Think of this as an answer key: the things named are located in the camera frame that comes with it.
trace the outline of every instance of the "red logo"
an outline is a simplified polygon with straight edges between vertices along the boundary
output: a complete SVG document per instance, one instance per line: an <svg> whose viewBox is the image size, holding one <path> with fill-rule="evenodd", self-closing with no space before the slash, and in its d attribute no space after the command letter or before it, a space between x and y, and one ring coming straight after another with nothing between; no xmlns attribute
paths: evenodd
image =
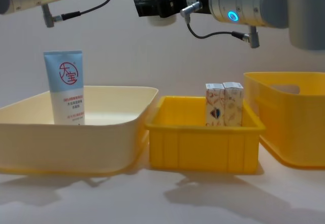
<svg viewBox="0 0 325 224"><path fill-rule="evenodd" d="M72 85L77 82L79 73L73 64L64 62L60 66L60 77L64 83Z"/></svg>

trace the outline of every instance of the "basket handle hole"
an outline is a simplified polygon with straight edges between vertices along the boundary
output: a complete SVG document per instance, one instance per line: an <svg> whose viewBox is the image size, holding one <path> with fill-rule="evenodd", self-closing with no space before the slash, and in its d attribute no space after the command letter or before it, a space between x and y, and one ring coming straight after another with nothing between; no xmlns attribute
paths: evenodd
<svg viewBox="0 0 325 224"><path fill-rule="evenodd" d="M294 84L273 84L271 87L284 93L300 94L300 87Z"/></svg>

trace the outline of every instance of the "plastic bin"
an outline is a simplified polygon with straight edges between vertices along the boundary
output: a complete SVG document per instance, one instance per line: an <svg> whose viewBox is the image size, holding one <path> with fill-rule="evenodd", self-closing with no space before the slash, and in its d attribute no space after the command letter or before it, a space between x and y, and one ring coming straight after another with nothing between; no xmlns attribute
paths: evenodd
<svg viewBox="0 0 325 224"><path fill-rule="evenodd" d="M247 73L245 90L267 128L261 143L280 162L325 168L325 73Z"/></svg>
<svg viewBox="0 0 325 224"><path fill-rule="evenodd" d="M53 125L50 93L0 109L0 171L107 176L131 167L148 143L158 90L85 87L86 125Z"/></svg>
<svg viewBox="0 0 325 224"><path fill-rule="evenodd" d="M147 128L153 168L254 173L264 126L244 102L243 127L205 126L206 100L163 97Z"/></svg>

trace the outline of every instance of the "table surface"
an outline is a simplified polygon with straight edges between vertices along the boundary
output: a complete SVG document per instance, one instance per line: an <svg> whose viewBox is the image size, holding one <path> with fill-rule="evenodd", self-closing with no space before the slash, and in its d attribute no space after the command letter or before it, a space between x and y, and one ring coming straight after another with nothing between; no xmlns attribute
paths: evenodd
<svg viewBox="0 0 325 224"><path fill-rule="evenodd" d="M325 223L325 171L287 168L262 146L253 176L156 171L147 157L110 178L0 175L0 223Z"/></svg>

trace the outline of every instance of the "black cable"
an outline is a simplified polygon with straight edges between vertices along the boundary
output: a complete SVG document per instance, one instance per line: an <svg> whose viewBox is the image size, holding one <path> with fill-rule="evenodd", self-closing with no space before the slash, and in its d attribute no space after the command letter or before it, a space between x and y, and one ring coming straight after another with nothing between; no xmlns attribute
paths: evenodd
<svg viewBox="0 0 325 224"><path fill-rule="evenodd" d="M95 10L105 6L110 1L111 0L106 0L104 3L102 3L102 4L100 4L100 5L96 6L96 7L93 7L91 9L88 9L86 11L83 11L83 12L78 11L78 12L70 12L70 13L62 14L61 15L62 20L65 21L65 20L68 20L68 19L71 19L71 18L79 17L79 16L81 16L83 14L87 14L89 12L95 11Z"/></svg>
<svg viewBox="0 0 325 224"><path fill-rule="evenodd" d="M209 38L209 37L214 36L214 35L232 35L233 34L233 32L222 31L222 32L211 33L211 34L205 35L205 36L198 36L196 33L194 33L193 29L191 28L191 26L189 24L187 24L187 28L195 38L201 39L201 40Z"/></svg>

